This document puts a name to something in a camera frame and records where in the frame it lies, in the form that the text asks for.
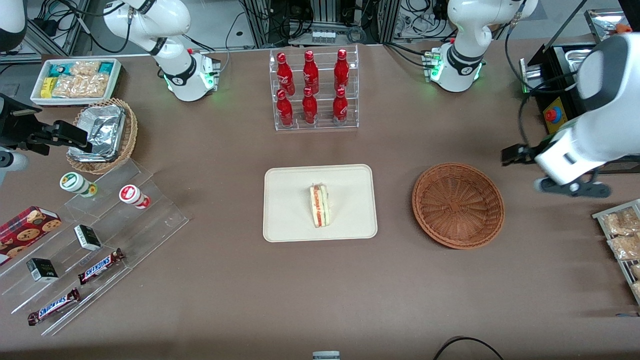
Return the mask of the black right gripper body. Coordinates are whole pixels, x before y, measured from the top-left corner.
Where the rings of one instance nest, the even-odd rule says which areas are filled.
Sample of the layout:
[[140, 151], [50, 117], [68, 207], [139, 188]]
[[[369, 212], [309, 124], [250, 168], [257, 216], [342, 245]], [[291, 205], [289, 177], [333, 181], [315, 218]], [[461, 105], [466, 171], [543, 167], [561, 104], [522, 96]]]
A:
[[9, 96], [1, 96], [0, 145], [9, 150], [42, 151], [43, 145], [30, 141], [42, 130], [35, 114], [42, 109], [23, 104]]

